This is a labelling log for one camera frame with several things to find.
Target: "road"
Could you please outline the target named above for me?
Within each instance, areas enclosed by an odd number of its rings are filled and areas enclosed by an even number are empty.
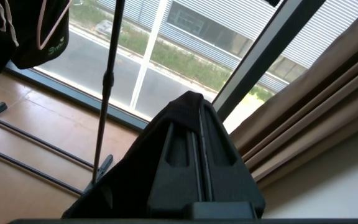
[[[70,32],[70,41],[64,53],[40,68],[101,94],[107,59],[108,49],[105,46]],[[121,54],[116,55],[115,82],[111,92],[113,100],[129,106],[139,70],[140,64],[133,59]],[[195,91],[192,87],[149,68],[135,109],[153,118],[169,101],[188,90]]]

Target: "brown curtain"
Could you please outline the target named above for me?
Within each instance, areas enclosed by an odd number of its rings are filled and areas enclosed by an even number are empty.
[[[358,19],[304,75],[234,130],[231,139],[263,187],[356,131]]]

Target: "pink strap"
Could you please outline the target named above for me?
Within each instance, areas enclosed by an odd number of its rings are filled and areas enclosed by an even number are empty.
[[[41,28],[42,28],[42,20],[44,19],[44,14],[45,14],[45,7],[47,5],[47,0],[44,0],[42,2],[42,6],[41,6],[41,11],[40,11],[40,16],[38,18],[38,26],[37,26],[37,48],[39,50],[44,49],[44,47],[46,46],[46,44],[48,43],[50,37],[52,36],[52,34],[55,32],[56,27],[59,25],[60,21],[63,19],[63,16],[66,14],[68,8],[70,7],[72,0],[69,0],[66,8],[63,10],[63,12],[60,14],[59,19],[57,19],[55,25],[53,25],[52,29],[50,30],[47,38],[45,38],[45,40],[42,42],[41,44]]]

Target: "white corrugated siding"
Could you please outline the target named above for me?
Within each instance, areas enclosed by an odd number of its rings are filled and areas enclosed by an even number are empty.
[[[240,62],[239,58],[165,22],[172,1],[168,0],[160,33],[211,60],[235,69]],[[114,10],[115,0],[99,0],[99,2],[106,8]],[[263,0],[177,0],[176,2],[252,40],[257,38],[276,10]],[[127,0],[124,16],[151,29],[158,3],[159,0]],[[288,45],[283,55],[309,68],[336,37],[357,18],[358,0],[327,0]],[[259,82],[277,91],[286,85],[270,77],[261,78]]]

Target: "tile floor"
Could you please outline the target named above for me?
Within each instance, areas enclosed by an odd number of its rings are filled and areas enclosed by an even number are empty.
[[[0,76],[0,119],[93,163],[98,115],[9,75]],[[114,123],[106,125],[101,162],[115,164],[137,137]],[[0,127],[0,152],[83,190],[91,171]],[[0,223],[16,218],[59,218],[77,196],[0,161]]]

